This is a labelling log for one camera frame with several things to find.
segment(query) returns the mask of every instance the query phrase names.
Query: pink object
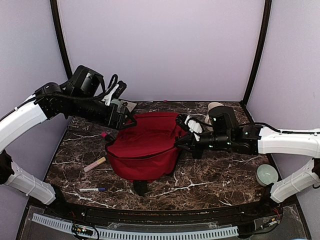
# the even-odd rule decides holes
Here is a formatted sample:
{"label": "pink object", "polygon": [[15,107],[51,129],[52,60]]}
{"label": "pink object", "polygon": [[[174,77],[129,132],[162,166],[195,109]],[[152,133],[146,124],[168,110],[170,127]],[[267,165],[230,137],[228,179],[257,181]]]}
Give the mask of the pink object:
{"label": "pink object", "polygon": [[90,171],[91,169],[94,169],[95,167],[99,166],[100,164],[104,163],[106,161],[106,158],[105,157],[102,157],[100,158],[99,160],[91,163],[89,166],[86,166],[83,170],[84,172],[88,172]]}

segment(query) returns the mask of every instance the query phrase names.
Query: lavender backdrop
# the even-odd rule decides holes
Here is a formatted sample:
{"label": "lavender backdrop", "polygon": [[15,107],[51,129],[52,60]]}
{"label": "lavender backdrop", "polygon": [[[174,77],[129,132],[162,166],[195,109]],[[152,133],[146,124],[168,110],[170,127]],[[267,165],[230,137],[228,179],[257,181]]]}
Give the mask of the lavender backdrop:
{"label": "lavender backdrop", "polygon": [[264,0],[59,0],[72,69],[128,84],[132,101],[240,101]]}

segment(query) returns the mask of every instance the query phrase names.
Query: white marker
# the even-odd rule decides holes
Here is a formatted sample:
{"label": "white marker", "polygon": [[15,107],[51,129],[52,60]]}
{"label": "white marker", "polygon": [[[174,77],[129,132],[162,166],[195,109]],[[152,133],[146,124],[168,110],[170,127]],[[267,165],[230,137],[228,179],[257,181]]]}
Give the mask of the white marker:
{"label": "white marker", "polygon": [[80,192],[105,192],[105,188],[80,188]]}

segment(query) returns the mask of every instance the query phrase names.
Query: white cable tray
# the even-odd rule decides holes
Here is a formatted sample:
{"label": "white cable tray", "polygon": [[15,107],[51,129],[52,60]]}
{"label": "white cable tray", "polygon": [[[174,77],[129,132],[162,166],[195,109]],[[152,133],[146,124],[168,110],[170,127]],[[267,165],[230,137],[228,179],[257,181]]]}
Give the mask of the white cable tray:
{"label": "white cable tray", "polygon": [[[54,219],[48,216],[43,216],[37,213],[33,214],[33,222],[47,226],[49,228],[72,234],[72,223],[70,221]],[[92,239],[97,239],[96,231],[89,226],[87,229],[93,231]],[[170,232],[170,233],[151,233],[151,232],[131,232],[131,231],[116,231],[103,228],[96,228],[100,234],[101,240],[215,240],[238,236],[238,227],[226,227],[205,231],[191,231],[191,232]]]}

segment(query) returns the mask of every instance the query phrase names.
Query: purple wall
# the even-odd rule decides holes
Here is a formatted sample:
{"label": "purple wall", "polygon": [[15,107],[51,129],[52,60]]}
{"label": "purple wall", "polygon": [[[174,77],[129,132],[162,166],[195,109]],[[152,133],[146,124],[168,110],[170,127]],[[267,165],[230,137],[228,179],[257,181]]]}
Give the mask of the purple wall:
{"label": "purple wall", "polygon": [[[0,1],[0,116],[23,102],[47,82],[67,80],[50,1]],[[20,137],[6,150],[15,162],[43,179],[67,121],[57,116]],[[28,198],[0,186],[1,240],[16,239]]]}
{"label": "purple wall", "polygon": [[[261,64],[248,109],[277,128],[320,127],[320,2],[273,1]],[[275,154],[282,177],[310,158]],[[320,239],[320,191],[298,195],[312,238]]]}
{"label": "purple wall", "polygon": [[240,101],[264,0],[59,1],[72,69],[117,73],[132,101]]}

